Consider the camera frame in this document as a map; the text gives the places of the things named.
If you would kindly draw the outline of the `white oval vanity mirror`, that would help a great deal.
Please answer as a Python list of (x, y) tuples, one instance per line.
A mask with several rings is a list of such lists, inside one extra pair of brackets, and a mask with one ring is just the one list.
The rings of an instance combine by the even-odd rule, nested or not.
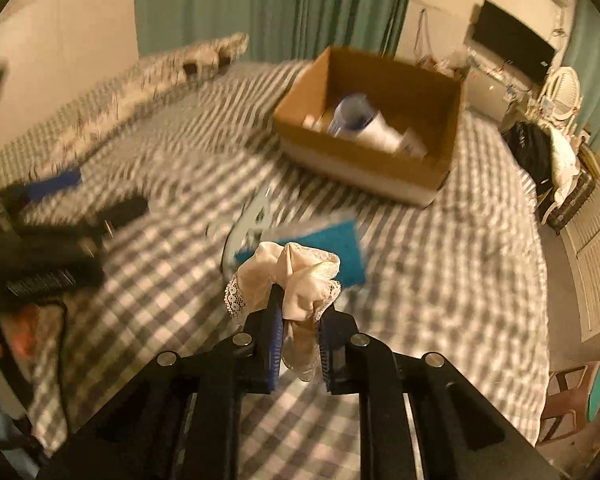
[(555, 122), (568, 122), (580, 110), (583, 96), (577, 71), (560, 66), (547, 77), (539, 96), (540, 116)]

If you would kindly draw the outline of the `patterned white pillow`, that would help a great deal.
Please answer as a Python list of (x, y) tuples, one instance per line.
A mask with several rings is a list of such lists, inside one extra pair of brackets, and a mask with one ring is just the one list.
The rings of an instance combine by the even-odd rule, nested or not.
[(190, 82), (201, 82), (237, 61), (249, 46), (249, 35), (199, 40), (185, 47), (143, 58), (107, 90), (94, 110), (79, 112), (63, 128), (38, 176), (51, 176), (75, 165), (142, 110)]

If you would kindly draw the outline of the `green curtain left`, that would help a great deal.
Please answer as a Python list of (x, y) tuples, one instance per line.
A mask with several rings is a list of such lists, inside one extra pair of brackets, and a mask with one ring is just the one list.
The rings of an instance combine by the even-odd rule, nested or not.
[(316, 58), (329, 46), (393, 55), (408, 0), (134, 0), (146, 55), (244, 32), (246, 57)]

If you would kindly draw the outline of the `beige lace cloth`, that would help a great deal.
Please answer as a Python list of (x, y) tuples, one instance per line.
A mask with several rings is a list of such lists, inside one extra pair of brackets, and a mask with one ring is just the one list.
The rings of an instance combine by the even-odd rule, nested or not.
[(338, 298), (340, 259), (331, 252), (290, 242), (262, 242), (228, 281), (224, 301), (236, 326), (264, 309), (271, 287), (284, 290), (282, 360), (302, 382), (312, 382), (320, 367), (318, 323)]

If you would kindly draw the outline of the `brown cardboard box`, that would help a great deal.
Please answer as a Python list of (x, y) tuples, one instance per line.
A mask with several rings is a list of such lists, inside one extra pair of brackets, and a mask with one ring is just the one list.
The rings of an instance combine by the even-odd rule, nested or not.
[(457, 79), (331, 46), (279, 102), (274, 129), (299, 165), (427, 207), (451, 172), (462, 104)]

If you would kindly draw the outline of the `white louvered wardrobe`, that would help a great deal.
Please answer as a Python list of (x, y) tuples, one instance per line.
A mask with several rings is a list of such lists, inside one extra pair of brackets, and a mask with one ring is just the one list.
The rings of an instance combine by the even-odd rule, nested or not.
[(600, 334), (600, 178), (562, 238), (576, 286), (581, 339), (587, 341)]

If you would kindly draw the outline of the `grey checkered bed sheet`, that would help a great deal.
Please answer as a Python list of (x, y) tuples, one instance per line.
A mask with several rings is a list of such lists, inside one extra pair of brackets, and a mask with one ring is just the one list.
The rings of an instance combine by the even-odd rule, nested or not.
[[(384, 200), (295, 165), (273, 130), (300, 62), (236, 64), (152, 94), (133, 67), (7, 145), (0, 188), (79, 166), (82, 181), (27, 213), (73, 221), (134, 192), (148, 213), (105, 252), (105, 283), (44, 311), (29, 417), (55, 453), (162, 350), (204, 351), (256, 308), (270, 286), (291, 292), (294, 358), (275, 392), (242, 410), (242, 475), (354, 479), (358, 408), (325, 390), (314, 325), (334, 300), (396, 351), (437, 351), (530, 442), (540, 433), (548, 381), (546, 265), (535, 192), (498, 128), (460, 116), (449, 177), (424, 208)], [(335, 211), (354, 215), (366, 279), (347, 286), (346, 258), (305, 242), (265, 243), (223, 278), (225, 233), (257, 191), (272, 220), (294, 226)], [(222, 231), (212, 232), (212, 224)]]

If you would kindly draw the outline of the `green curtain right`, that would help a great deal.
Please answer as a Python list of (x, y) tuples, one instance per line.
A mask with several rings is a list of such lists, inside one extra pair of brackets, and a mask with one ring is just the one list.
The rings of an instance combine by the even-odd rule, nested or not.
[(562, 64), (571, 66), (580, 80), (577, 130), (588, 127), (590, 145), (600, 148), (600, 12), (591, 0), (577, 0)]

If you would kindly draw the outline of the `blue card pack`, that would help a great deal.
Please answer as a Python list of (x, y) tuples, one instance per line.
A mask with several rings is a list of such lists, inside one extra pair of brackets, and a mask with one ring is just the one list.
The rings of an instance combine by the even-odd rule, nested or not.
[(336, 280), (343, 288), (366, 282), (366, 261), (358, 237), (358, 227), (352, 216), (332, 214), (270, 226), (263, 230), (260, 241), (282, 246), (294, 242), (331, 252), (340, 259)]

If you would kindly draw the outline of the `brown stool teal seat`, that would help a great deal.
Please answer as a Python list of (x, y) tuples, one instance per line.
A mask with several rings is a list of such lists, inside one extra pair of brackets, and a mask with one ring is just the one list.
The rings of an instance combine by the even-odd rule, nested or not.
[(538, 445), (573, 437), (600, 412), (600, 361), (550, 373)]

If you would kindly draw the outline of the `white blue round bottle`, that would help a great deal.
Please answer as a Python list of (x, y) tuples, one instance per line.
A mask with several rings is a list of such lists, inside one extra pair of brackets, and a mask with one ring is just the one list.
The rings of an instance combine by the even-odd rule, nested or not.
[(396, 152), (402, 140), (402, 134), (386, 123), (364, 94), (346, 96), (336, 106), (327, 132), (335, 138), (386, 153)]

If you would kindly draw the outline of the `white curved plastic hanger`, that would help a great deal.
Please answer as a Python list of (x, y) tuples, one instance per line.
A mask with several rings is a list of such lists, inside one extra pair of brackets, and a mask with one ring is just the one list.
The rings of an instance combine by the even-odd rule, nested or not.
[(206, 237), (209, 240), (216, 240), (225, 228), (228, 229), (223, 238), (220, 262), (220, 271), (225, 281), (233, 276), (238, 267), (235, 255), (245, 244), (258, 244), (263, 232), (272, 226), (272, 219), (271, 188), (263, 185), (244, 203), (236, 220), (220, 217), (208, 224)]

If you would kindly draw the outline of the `green curtain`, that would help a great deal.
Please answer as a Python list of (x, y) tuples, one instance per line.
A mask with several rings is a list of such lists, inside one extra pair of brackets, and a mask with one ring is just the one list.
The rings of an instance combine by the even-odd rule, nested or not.
[(588, 127), (590, 145), (600, 148), (600, 12), (591, 0), (577, 0), (562, 64), (571, 66), (580, 80), (577, 130)]
[(134, 0), (146, 55), (244, 32), (246, 57), (316, 58), (329, 46), (393, 55), (408, 0)]

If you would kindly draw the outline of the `black wall television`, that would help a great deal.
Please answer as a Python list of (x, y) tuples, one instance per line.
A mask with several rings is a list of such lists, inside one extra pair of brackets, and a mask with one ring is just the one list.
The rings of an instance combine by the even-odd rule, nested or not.
[(556, 50), (523, 22), (490, 0), (484, 0), (471, 39), (526, 76), (542, 84)]

